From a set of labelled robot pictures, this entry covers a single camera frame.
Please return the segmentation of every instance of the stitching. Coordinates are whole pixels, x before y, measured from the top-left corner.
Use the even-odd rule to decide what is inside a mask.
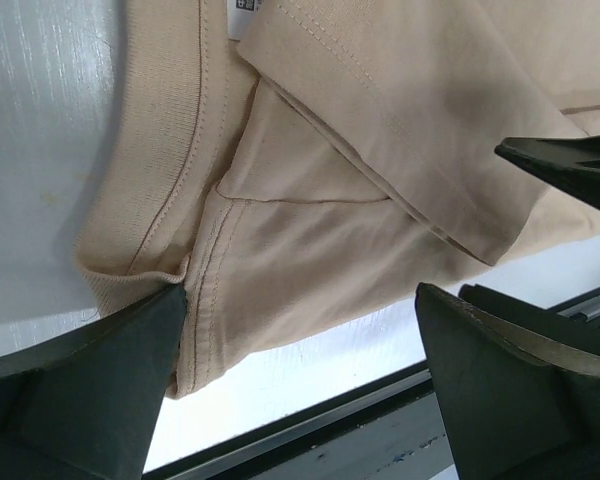
[[[371,75],[362,67],[362,65],[360,64],[360,62],[355,58],[355,56],[350,53],[339,41],[338,39],[336,39],[335,37],[333,37],[332,35],[330,35],[314,18],[311,17],[311,15],[309,15],[306,11],[304,11],[300,6],[298,6],[296,3],[294,3],[292,0],[287,0],[290,4],[292,4],[295,8],[298,9],[298,11],[300,11],[301,13],[303,13],[314,25],[316,25],[318,28],[320,28],[321,31],[323,31],[338,47],[340,47],[344,52],[346,52],[351,59],[356,63],[356,65],[358,65],[358,67],[360,67],[360,69],[362,70],[363,74],[365,75],[365,77],[367,77],[373,84],[373,86],[376,89],[375,95],[372,93],[372,95],[375,97],[376,101],[379,101],[382,99],[382,92],[380,91],[378,84],[375,82],[375,80],[371,77]],[[347,62],[341,58],[340,55],[338,55],[338,53],[336,53],[331,47],[329,47],[322,38],[320,38],[316,32],[314,32],[313,30],[311,30],[310,28],[308,28],[306,25],[304,25],[304,23],[302,22],[302,20],[298,19],[295,15],[293,15],[289,10],[285,9],[282,5],[277,4],[276,5],[282,12],[284,12],[288,17],[290,17],[293,21],[295,21],[300,27],[302,27],[303,30],[305,30],[307,33],[309,33],[309,35],[311,35],[312,37],[314,37],[323,47],[325,47],[329,52],[331,52],[332,55],[334,55],[346,68],[347,71],[349,73],[351,73],[357,80],[358,82],[367,90],[369,90],[369,86],[366,84],[366,82],[364,82],[364,80],[356,74],[356,72],[353,71],[353,69],[347,64]],[[385,120],[386,125],[396,134],[398,135],[400,138],[403,138],[405,140],[411,141],[411,134],[407,131],[406,127],[404,126],[403,123],[400,122],[400,120],[398,118],[396,118],[395,115],[393,115],[391,112],[385,113],[383,111],[384,109],[380,109],[381,114],[383,119]],[[400,131],[398,131],[390,122],[389,120],[393,121],[396,125],[398,125],[401,130],[402,133]],[[420,157],[420,155],[415,152],[413,149],[410,148],[411,153],[413,154],[413,156],[420,162],[421,165],[425,166],[425,163],[423,162],[422,158]],[[462,198],[469,207],[471,207],[472,210],[474,210],[476,213],[481,213],[477,207],[477,205],[475,204],[475,202],[468,196],[466,196],[464,194],[464,192],[461,192],[457,189],[457,187],[455,186],[455,184],[449,180],[449,178],[447,178],[447,176],[444,174],[444,172],[442,170],[440,170],[437,165],[433,164],[432,165],[433,169],[436,171],[436,173],[438,173],[438,175],[440,175],[440,178],[442,178],[445,183],[447,183],[447,185],[449,186],[449,188],[459,197]],[[479,215],[477,217],[477,219],[490,227],[494,227],[496,230],[496,234],[495,236],[497,238],[503,239],[504,237],[502,236],[502,232],[500,232],[500,227],[497,225],[496,221],[493,221],[491,219],[485,218],[482,215]]]
[[[193,164],[193,159],[198,151],[198,147],[200,146],[200,139],[205,130],[204,124],[205,124],[205,119],[206,119],[206,108],[207,108],[207,100],[208,100],[208,94],[209,94],[209,92],[208,92],[208,89],[209,89],[208,88],[209,49],[208,49],[208,45],[207,45],[208,38],[209,38],[209,26],[208,26],[208,22],[207,22],[206,11],[203,14],[202,10],[203,9],[206,10],[206,4],[207,4],[206,0],[200,2],[200,19],[202,20],[203,29],[204,29],[204,40],[202,40],[202,35],[201,35],[200,70],[202,72],[202,75],[200,78],[200,103],[198,105],[198,116],[197,116],[198,121],[197,121],[197,125],[196,125],[196,131],[194,132],[194,136],[193,136],[193,138],[194,138],[193,145],[189,149],[185,163],[182,166],[180,173],[178,174],[178,179],[176,180],[176,184],[174,185],[171,192],[169,193],[169,197],[167,198],[165,205],[162,207],[162,209],[160,210],[158,215],[154,218],[151,226],[149,227],[149,231],[147,232],[147,235],[145,236],[145,238],[142,241],[142,244],[140,245],[140,248],[138,248],[138,251],[134,255],[133,260],[131,261],[131,264],[129,265],[129,268],[127,270],[127,275],[131,275],[133,273],[133,270],[136,266],[136,262],[140,259],[140,256],[149,247],[149,243],[151,242],[151,239],[157,232],[158,227],[160,226],[160,224],[164,220],[164,217],[167,215],[167,213],[169,212],[169,210],[175,203],[176,197],[182,191],[184,182],[189,175],[189,171],[191,170],[191,166]]]
[[[229,43],[228,43],[228,39],[225,40],[224,42],[224,52],[225,52],[225,62],[224,62],[224,66],[225,66],[225,75],[224,75],[224,104],[222,106],[222,124],[221,124],[221,128],[220,128],[220,132],[218,135],[218,139],[217,139],[217,143],[216,143],[216,148],[214,150],[213,153],[213,158],[217,157],[218,151],[220,150],[220,143],[222,141],[222,136],[224,134],[224,126],[225,126],[225,122],[226,122],[226,113],[227,113],[227,106],[229,104],[229,67],[228,67],[228,58],[229,58]],[[213,167],[213,163],[210,162],[209,163],[209,167],[207,168],[207,173],[205,174],[204,178],[208,178],[209,174],[211,173],[211,168]],[[231,206],[229,207],[229,210],[227,211],[227,214],[225,216],[225,218],[222,221],[222,225],[220,225],[220,230],[222,230],[222,227],[224,226],[224,222],[225,220],[228,218],[229,213],[231,212],[231,209],[233,208],[233,203],[231,204]],[[196,282],[199,282],[201,280],[201,278],[204,277],[204,275],[206,275],[207,273],[207,269],[209,267],[209,263],[207,263],[207,268],[205,268],[204,274],[203,275],[198,275],[198,278],[196,279]],[[200,306],[200,294],[198,295],[198,302],[197,302],[197,308],[196,308],[196,317],[197,317],[197,313],[198,313],[198,309]],[[209,334],[209,342],[211,342],[211,333]],[[192,358],[189,359],[189,369],[190,371],[193,371],[194,369],[194,365],[192,365]],[[207,378],[209,377],[209,366],[207,367]],[[195,384],[196,384],[196,378],[197,376],[194,374],[194,382],[193,385],[194,387],[192,388],[192,390],[195,389]]]
[[[209,235],[209,237],[207,238],[207,241],[205,243],[205,247],[204,247],[204,252],[202,254],[202,261],[204,262],[205,259],[207,259],[207,257],[211,257],[210,252],[215,248],[217,242],[218,242],[218,237],[219,237],[219,232],[222,231],[222,229],[224,228],[224,225],[227,221],[227,218],[229,217],[229,213],[231,213],[231,210],[233,209],[234,204],[231,203],[229,205],[229,208],[227,209],[227,211],[224,213],[224,215],[218,215],[216,216],[216,218],[213,221],[213,225],[211,226],[211,233]],[[195,304],[195,312],[194,315],[192,315],[192,317],[195,319],[195,325],[194,325],[194,330],[193,330],[193,344],[194,344],[194,348],[195,351],[193,352],[193,355],[189,355],[188,361],[187,361],[187,369],[190,372],[193,372],[193,382],[192,385],[189,387],[187,387],[187,393],[191,393],[193,390],[195,390],[196,384],[197,384],[197,375],[195,374],[195,357],[198,355],[197,352],[197,348],[195,347],[197,345],[197,338],[198,338],[198,327],[200,325],[200,322],[197,321],[198,319],[198,314],[200,312],[200,300],[201,300],[201,295],[202,295],[202,278],[204,278],[207,275],[207,272],[209,270],[209,264],[211,263],[210,260],[207,259],[206,260],[206,265],[201,265],[200,268],[198,269],[198,274],[196,275],[196,280],[194,285],[197,285],[197,292],[196,292],[196,304]]]
[[[207,358],[207,374],[206,374],[206,382],[209,382],[209,378],[211,376],[211,359],[213,358],[213,353],[214,353],[214,345],[215,342],[213,341],[215,338],[214,335],[214,325],[215,325],[215,309],[216,309],[216,302],[218,300],[218,286],[220,284],[220,272],[222,271],[222,264],[224,263],[224,258],[227,255],[227,252],[229,251],[229,247],[231,246],[231,243],[233,242],[233,237],[236,233],[236,231],[238,230],[238,225],[240,224],[240,220],[242,220],[242,215],[244,214],[245,210],[246,210],[246,202],[241,202],[242,203],[242,208],[240,210],[240,214],[238,215],[238,218],[236,220],[236,223],[233,226],[233,229],[231,230],[231,235],[229,235],[229,240],[227,241],[227,246],[224,249],[224,252],[222,252],[222,257],[220,257],[220,261],[218,262],[218,268],[216,269],[216,279],[213,285],[213,300],[211,301],[211,308],[209,311],[209,338],[207,339],[207,341],[209,342],[209,357]]]
[[[273,200],[256,200],[253,198],[243,198],[243,197],[228,197],[218,191],[218,187],[215,187],[215,193],[224,198],[225,200],[231,201],[243,201],[254,204],[264,204],[264,203],[285,203],[287,205],[297,205],[297,206],[311,206],[311,205],[329,205],[329,204],[340,204],[340,205],[373,205],[374,203],[382,203],[391,200],[389,197],[380,198],[377,200],[311,200],[311,201],[300,201],[300,200],[285,200],[285,199],[273,199]]]

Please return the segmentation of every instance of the white table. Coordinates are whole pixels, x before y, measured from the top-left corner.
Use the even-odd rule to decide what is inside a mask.
[[[72,243],[109,158],[124,42],[114,0],[0,0],[0,355],[94,321]],[[540,306],[600,285],[600,237],[476,281]],[[255,354],[165,400],[147,469],[424,358],[412,300]]]

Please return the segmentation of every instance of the beige t-shirt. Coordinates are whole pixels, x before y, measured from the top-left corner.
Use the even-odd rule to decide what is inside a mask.
[[[175,396],[420,281],[600,232],[492,153],[600,134],[600,0],[266,0],[237,53],[224,2],[127,17],[123,121],[77,257],[104,314],[184,282]]]

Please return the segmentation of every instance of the cotton fabric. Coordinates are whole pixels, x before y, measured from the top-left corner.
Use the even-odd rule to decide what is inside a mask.
[[[224,2],[127,0],[127,17],[123,119],[77,259],[105,315],[184,282],[173,396],[419,282],[600,233],[492,153],[600,134],[600,0],[267,0],[239,44]]]

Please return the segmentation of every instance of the clothing label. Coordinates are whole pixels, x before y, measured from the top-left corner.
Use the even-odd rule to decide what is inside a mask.
[[[264,0],[227,0],[227,29],[231,40],[242,40]]]

